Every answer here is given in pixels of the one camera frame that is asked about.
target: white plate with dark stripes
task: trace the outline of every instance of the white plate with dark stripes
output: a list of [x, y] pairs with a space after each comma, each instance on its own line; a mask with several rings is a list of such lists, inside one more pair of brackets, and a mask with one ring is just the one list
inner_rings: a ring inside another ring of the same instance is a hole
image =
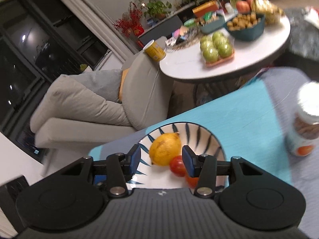
[[[175, 189], [187, 187], [184, 177], [176, 177], [169, 166], [152, 164], [148, 150], [152, 142], [164, 133], [179, 132], [182, 146], [188, 145], [197, 155], [215, 155], [217, 160], [225, 161], [224, 152], [217, 138], [206, 128], [189, 122], [175, 122], [157, 128], [143, 137], [141, 146], [141, 160], [132, 179], [126, 183], [129, 190], [133, 188], [147, 189]], [[224, 188], [225, 176], [216, 179], [216, 190]]]

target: bowl of walnuts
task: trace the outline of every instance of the bowl of walnuts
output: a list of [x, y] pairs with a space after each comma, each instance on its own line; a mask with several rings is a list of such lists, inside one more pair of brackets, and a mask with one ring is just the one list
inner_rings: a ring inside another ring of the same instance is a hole
[[224, 28], [235, 39], [253, 41], [258, 39], [265, 29], [265, 15], [254, 12], [238, 14], [225, 23]]

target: orange box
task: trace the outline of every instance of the orange box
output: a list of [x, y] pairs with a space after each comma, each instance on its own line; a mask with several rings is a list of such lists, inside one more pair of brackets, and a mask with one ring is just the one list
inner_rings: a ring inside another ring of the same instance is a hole
[[215, 12], [219, 9], [215, 1], [209, 1], [193, 9], [193, 13], [197, 18], [205, 15], [207, 12]]

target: curtain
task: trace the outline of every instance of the curtain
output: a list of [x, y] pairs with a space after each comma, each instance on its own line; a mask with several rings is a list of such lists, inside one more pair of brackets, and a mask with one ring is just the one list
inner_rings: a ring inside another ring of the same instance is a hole
[[84, 25], [95, 34], [124, 63], [138, 52], [118, 33], [112, 25], [112, 20], [99, 8], [89, 4], [88, 0], [61, 0]]

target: packaged green fruit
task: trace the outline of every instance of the packaged green fruit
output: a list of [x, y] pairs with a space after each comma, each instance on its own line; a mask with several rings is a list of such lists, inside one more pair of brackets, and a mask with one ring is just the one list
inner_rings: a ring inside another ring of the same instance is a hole
[[200, 39], [200, 44], [202, 44], [203, 42], [205, 41], [213, 41], [212, 40], [212, 37], [211, 36], [203, 36], [201, 39]]
[[225, 37], [224, 34], [220, 31], [214, 32], [213, 36], [212, 36], [212, 41], [214, 41], [215, 39], [217, 39], [218, 37]]
[[214, 40], [214, 46], [217, 48], [219, 47], [219, 45], [224, 44], [224, 43], [229, 43], [229, 39], [227, 39], [225, 36], [217, 37]]
[[202, 42], [202, 44], [200, 44], [200, 50], [204, 51], [204, 50], [206, 50], [210, 47], [213, 47], [213, 46], [214, 46], [213, 42], [211, 40], [210, 41], [207, 40], [207, 41]]
[[207, 63], [215, 63], [218, 61], [218, 50], [216, 48], [208, 48], [203, 51], [203, 57]]
[[230, 57], [232, 55], [232, 50], [232, 45], [228, 43], [223, 43], [218, 46], [218, 52], [222, 58]]

